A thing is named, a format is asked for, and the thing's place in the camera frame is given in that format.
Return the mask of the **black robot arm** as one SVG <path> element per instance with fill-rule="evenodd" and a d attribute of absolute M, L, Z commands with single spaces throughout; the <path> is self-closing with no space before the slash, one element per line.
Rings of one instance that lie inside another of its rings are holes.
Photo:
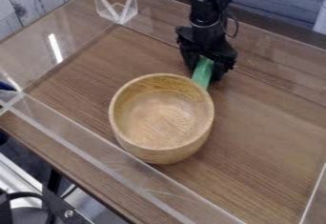
<path fill-rule="evenodd" d="M 213 62 L 212 80 L 220 81 L 234 69 L 237 50 L 229 42 L 238 35 L 240 23 L 230 11 L 233 0 L 189 0 L 189 26 L 177 27 L 177 43 L 188 68 L 193 71 L 201 58 Z"/>

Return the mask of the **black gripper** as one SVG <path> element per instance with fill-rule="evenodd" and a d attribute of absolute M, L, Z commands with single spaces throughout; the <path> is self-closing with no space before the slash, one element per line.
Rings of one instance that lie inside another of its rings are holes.
<path fill-rule="evenodd" d="M 213 63 L 212 81 L 220 81 L 225 73 L 234 68 L 237 51 L 228 41 L 226 28 L 229 21 L 222 20 L 213 26 L 177 27 L 177 43 L 185 65 L 193 71 L 201 57 L 209 58 Z"/>

